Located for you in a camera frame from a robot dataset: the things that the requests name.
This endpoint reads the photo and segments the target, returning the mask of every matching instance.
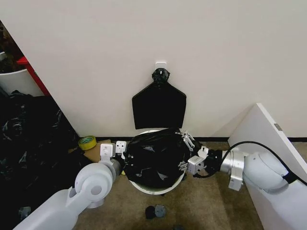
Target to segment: white wall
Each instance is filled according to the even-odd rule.
[[[14,90],[18,90],[19,92],[32,96],[44,95],[26,69],[0,74],[0,87],[8,94],[11,94]]]
[[[263,102],[307,137],[305,0],[2,0],[0,17],[80,135],[133,136],[131,98],[164,59],[184,128],[229,136]]]

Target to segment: metal bracket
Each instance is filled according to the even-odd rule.
[[[179,163],[178,167],[180,171],[185,171],[186,169],[188,169],[188,163],[185,163],[184,161],[182,161]]]
[[[192,140],[195,140],[195,139],[192,137],[192,135],[188,133],[187,131],[185,131],[184,133],[176,132],[176,134],[182,135],[182,139],[184,143],[187,145],[189,150],[193,152],[193,148],[195,147],[195,145],[193,144]]]

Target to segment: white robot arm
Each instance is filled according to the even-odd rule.
[[[243,181],[258,188],[260,193],[270,201],[276,213],[292,229],[305,230],[306,220],[301,212],[307,206],[306,182],[295,175],[276,153],[266,146],[263,147],[267,151],[252,154],[238,149],[229,151],[227,154],[226,151],[210,151],[202,147],[199,156],[189,159],[188,171],[200,178],[209,177],[216,171],[225,172],[230,176],[228,187],[236,191],[240,190]],[[199,176],[198,172],[201,169],[205,169],[209,175]]]
[[[113,145],[104,145],[101,161],[85,166],[78,173],[74,188],[55,193],[32,212],[14,230],[71,230],[86,208],[103,205],[121,165],[111,159]]]

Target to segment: silver metal connector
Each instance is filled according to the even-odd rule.
[[[230,175],[228,188],[239,191],[243,184],[244,154],[231,151],[221,165],[221,172]]]

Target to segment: black cable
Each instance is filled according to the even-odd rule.
[[[227,157],[227,155],[230,153],[230,151],[237,147],[238,145],[242,145],[242,144],[256,144],[256,145],[260,145],[262,147],[264,147],[265,149],[267,149],[268,151],[270,151],[280,162],[281,164],[286,168],[286,170],[288,171],[288,173],[290,173],[292,176],[294,176],[295,179],[298,179],[300,182],[302,182],[304,185],[307,186],[307,182],[305,182],[303,179],[301,179],[298,175],[296,175],[294,172],[292,172],[289,167],[285,164],[285,162],[272,150],[270,149],[269,147],[265,146],[264,144],[261,144],[259,142],[256,142],[256,141],[241,141],[241,142],[238,142],[236,144],[234,144],[233,146],[231,146],[229,148],[229,150],[227,150],[226,154],[224,155],[224,157],[222,158],[222,162],[221,162],[221,165],[223,163],[223,161],[225,160],[225,158]]]

